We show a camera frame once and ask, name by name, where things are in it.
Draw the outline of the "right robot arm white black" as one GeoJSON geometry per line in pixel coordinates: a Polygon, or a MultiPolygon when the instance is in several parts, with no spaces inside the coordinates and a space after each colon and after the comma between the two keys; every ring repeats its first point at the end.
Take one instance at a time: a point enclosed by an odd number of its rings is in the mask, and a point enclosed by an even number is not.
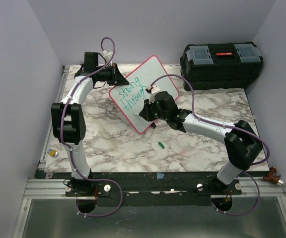
{"type": "Polygon", "coordinates": [[[254,164],[263,149],[248,122],[240,120],[232,124],[195,117],[192,111],[178,108],[173,97],[165,91],[145,99],[143,109],[137,115],[146,121],[161,119],[174,130],[200,134],[224,144],[228,162],[212,183],[218,194],[226,193],[231,182],[254,164]]]}

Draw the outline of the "whiteboard with pink frame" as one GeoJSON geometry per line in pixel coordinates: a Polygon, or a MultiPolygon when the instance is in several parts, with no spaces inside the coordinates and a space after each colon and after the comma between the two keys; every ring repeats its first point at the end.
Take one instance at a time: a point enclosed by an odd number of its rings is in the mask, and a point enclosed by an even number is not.
{"type": "Polygon", "coordinates": [[[152,122],[148,122],[134,113],[139,113],[143,109],[144,100],[149,98],[149,94],[145,90],[147,86],[166,74],[159,58],[153,55],[126,76],[129,85],[115,86],[109,91],[112,101],[139,134],[145,133],[152,122]]]}

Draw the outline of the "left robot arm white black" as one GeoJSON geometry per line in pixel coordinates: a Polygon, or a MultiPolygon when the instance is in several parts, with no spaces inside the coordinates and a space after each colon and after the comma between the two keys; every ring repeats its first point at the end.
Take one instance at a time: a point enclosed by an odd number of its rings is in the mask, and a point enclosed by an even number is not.
{"type": "Polygon", "coordinates": [[[71,177],[80,180],[77,190],[84,196],[94,191],[90,181],[89,167],[83,146],[86,123],[82,105],[97,82],[110,86],[128,86],[130,83],[121,74],[117,64],[112,63],[114,51],[86,52],[84,64],[74,75],[74,84],[59,103],[51,105],[53,135],[64,146],[71,164],[71,177]]]}

